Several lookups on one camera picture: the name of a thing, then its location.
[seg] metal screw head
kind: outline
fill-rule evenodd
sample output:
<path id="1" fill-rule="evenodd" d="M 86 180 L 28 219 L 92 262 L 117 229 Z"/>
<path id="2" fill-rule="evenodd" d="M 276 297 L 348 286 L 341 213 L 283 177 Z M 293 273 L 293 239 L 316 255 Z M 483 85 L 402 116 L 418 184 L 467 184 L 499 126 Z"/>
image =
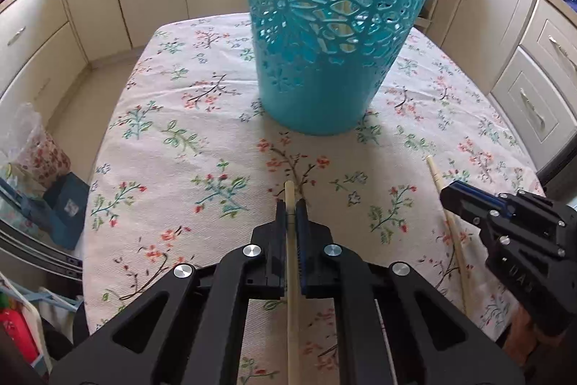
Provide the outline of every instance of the metal screw head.
<path id="1" fill-rule="evenodd" d="M 324 252 L 329 256 L 338 256 L 343 252 L 343 249 L 336 244 L 327 245 Z"/>
<path id="2" fill-rule="evenodd" d="M 192 274 L 192 271 L 192 266 L 189 264 L 179 264 L 172 270 L 176 277 L 188 277 Z"/>
<path id="3" fill-rule="evenodd" d="M 242 252 L 244 253 L 244 255 L 249 256 L 249 257 L 253 257 L 253 256 L 258 256 L 260 255 L 260 252 L 262 250 L 260 249 L 260 247 L 258 245 L 247 245 L 246 247 L 244 247 L 242 249 Z"/>
<path id="4" fill-rule="evenodd" d="M 395 263 L 392 269 L 397 276 L 406 276 L 411 272 L 411 267 L 407 263 Z"/>

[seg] cabinet handle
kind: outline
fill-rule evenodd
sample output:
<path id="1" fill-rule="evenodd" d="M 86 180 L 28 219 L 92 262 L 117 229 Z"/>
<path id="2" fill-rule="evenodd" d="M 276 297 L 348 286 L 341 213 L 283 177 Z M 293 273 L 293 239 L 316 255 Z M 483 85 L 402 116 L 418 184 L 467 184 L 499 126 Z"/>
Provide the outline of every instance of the cabinet handle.
<path id="1" fill-rule="evenodd" d="M 565 51 L 565 48 L 562 47 L 562 46 L 557 42 L 557 40 L 555 40 L 555 38 L 553 38 L 551 35 L 549 35 L 549 41 L 550 41 L 551 43 L 553 43 L 553 46 L 554 46 L 555 48 L 557 48 L 557 49 L 559 50 L 559 52 L 560 52 L 563 56 L 565 56 L 565 59 L 569 61 L 569 63 L 570 63 L 571 66 L 573 67 L 573 70 L 577 73 L 577 64 L 575 64 L 575 63 L 571 60 L 571 58 L 569 57 L 569 54 L 567 54 L 567 51 Z"/>
<path id="2" fill-rule="evenodd" d="M 11 46 L 12 44 L 14 44 L 14 42 L 20 38 L 20 35 L 24 32 L 24 30 L 26 30 L 26 27 L 25 27 L 25 26 L 22 27 L 21 29 L 19 29 L 19 30 L 14 34 L 14 36 L 13 36 L 10 40 L 8 40 L 8 46 Z"/>
<path id="3" fill-rule="evenodd" d="M 521 98 L 523 99 L 523 101 L 525 102 L 525 105 L 527 105 L 527 108 L 529 108 L 533 114 L 535 114 L 535 116 L 537 117 L 537 119 L 539 120 L 540 124 L 541 124 L 541 128 L 545 127 L 545 120 L 543 119 L 543 117 L 539 114 L 539 112 L 535 109 L 535 105 L 533 105 L 531 103 L 531 100 L 529 100 L 529 97 L 527 97 L 525 91 L 523 89 L 519 90 L 521 93 Z"/>

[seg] teal plastic basket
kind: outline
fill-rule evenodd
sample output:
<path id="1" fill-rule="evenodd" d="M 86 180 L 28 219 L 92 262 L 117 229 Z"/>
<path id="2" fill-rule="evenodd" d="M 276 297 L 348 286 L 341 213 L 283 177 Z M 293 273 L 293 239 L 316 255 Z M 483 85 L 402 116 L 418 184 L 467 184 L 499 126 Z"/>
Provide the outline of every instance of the teal plastic basket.
<path id="1" fill-rule="evenodd" d="M 355 126 L 425 0 L 249 0 L 260 96 L 306 134 Z"/>

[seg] tile floor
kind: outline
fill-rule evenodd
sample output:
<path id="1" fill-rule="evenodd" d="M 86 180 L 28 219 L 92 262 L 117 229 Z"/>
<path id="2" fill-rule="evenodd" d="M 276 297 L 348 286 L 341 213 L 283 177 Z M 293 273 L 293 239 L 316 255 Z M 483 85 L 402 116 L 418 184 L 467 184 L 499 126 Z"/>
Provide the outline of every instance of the tile floor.
<path id="1" fill-rule="evenodd" d="M 59 112 L 49 131 L 66 152 L 71 170 L 86 183 L 106 128 L 136 58 L 93 69 L 85 76 L 70 101 Z"/>

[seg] table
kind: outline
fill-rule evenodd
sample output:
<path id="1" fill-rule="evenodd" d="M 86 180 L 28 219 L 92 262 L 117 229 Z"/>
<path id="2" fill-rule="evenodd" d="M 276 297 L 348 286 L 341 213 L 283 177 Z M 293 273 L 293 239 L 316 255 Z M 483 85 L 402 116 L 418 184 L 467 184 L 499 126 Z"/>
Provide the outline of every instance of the table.
<path id="1" fill-rule="evenodd" d="M 165 25 L 118 101 L 97 157 L 84 235 L 91 331 L 171 267 L 217 263 L 274 218 L 295 181 L 311 220 L 366 261 L 404 260 L 462 306 L 460 273 L 425 163 L 448 184 L 541 192 L 533 164 L 499 114 L 453 61 L 413 29 L 353 130 L 290 131 L 259 102 L 247 14 Z M 461 222 L 474 311 L 495 339 L 515 300 L 484 267 L 478 230 Z M 301 312 L 303 383 L 337 383 L 330 300 Z M 239 383 L 286 382 L 286 306 L 251 301 Z"/>

